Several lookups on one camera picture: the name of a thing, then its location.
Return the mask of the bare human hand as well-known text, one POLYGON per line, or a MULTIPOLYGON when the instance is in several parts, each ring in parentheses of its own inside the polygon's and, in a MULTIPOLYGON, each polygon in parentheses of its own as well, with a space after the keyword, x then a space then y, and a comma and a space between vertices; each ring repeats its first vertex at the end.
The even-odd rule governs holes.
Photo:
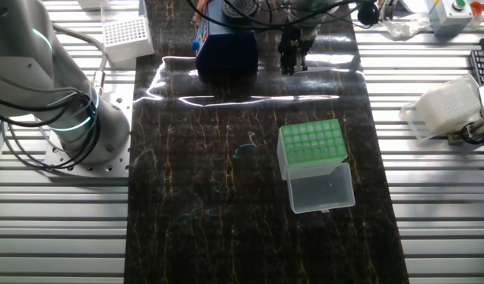
MULTIPOLYGON (((199 0, 197 5, 196 5, 197 10, 200 11, 201 13, 203 13, 204 10, 206 9, 208 3, 209 3, 209 0, 199 0)), ((192 21, 194 23, 198 23, 201 20, 201 18, 202 18, 202 16, 199 13, 195 13, 193 18, 192 18, 192 21)))

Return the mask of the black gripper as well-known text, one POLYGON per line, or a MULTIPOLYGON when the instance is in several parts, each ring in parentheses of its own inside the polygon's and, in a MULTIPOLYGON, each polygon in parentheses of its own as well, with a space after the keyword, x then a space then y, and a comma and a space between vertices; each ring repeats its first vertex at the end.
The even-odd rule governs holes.
POLYGON ((281 34, 281 74, 293 75, 296 69, 307 71, 306 55, 317 36, 317 28, 288 26, 281 34))

